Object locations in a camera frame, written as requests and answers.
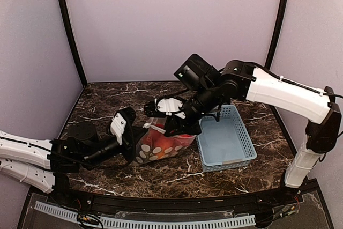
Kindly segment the clear dotted zip bag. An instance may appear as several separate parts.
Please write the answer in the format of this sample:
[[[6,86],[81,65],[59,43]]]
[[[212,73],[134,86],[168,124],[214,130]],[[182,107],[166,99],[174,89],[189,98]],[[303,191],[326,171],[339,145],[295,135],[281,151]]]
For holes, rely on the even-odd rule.
[[[143,126],[148,131],[136,145],[132,166],[140,166],[156,160],[171,158],[187,149],[196,135],[181,134],[167,137],[163,133],[166,118],[150,118]]]

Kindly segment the red lychee bunch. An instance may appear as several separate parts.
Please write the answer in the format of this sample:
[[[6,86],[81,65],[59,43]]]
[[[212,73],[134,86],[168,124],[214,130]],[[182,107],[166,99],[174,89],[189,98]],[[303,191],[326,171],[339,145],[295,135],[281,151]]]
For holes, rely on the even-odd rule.
[[[183,149],[183,146],[176,139],[166,137],[158,130],[149,128],[142,138],[139,155],[146,161],[155,161],[173,157],[181,149]]]

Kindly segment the light blue plastic basket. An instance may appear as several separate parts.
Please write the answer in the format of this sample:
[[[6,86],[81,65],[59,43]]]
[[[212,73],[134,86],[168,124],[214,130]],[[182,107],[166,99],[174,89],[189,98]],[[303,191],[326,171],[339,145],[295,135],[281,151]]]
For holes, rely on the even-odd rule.
[[[199,120],[202,133],[197,145],[203,172],[245,167],[257,158],[257,152],[234,105],[223,105],[219,120],[216,112]]]

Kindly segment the red orange toy pepper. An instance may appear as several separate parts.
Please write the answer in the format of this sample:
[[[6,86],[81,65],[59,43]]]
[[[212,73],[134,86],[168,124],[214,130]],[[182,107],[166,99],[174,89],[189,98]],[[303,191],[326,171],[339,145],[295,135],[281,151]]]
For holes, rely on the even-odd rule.
[[[180,139],[191,139],[191,138],[193,138],[193,135],[181,134],[181,135],[175,135],[175,138],[180,138]]]

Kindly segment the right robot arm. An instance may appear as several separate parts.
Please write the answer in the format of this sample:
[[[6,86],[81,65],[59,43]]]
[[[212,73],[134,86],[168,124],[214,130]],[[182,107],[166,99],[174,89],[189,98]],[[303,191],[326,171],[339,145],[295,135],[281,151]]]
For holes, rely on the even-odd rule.
[[[305,139],[280,188],[273,199],[285,204],[294,196],[308,173],[330,152],[340,137],[341,111],[336,94],[330,87],[313,88],[254,63],[233,60],[217,70],[198,57],[191,57],[175,72],[175,76],[194,95],[186,101],[176,95],[156,101],[156,110],[169,116],[166,135],[198,134],[196,122],[223,102],[235,99],[268,104],[308,119]]]

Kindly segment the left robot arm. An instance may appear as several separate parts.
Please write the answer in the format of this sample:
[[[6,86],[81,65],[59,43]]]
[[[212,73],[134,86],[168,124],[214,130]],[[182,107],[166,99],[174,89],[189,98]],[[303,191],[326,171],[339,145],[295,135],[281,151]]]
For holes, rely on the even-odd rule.
[[[72,205],[75,192],[57,183],[62,174],[77,173],[81,167],[122,169],[134,161],[137,144],[146,133],[147,129],[122,122],[110,124],[99,138],[90,121],[71,126],[66,139],[29,139],[1,131],[1,170],[44,193],[55,191],[62,204]]]

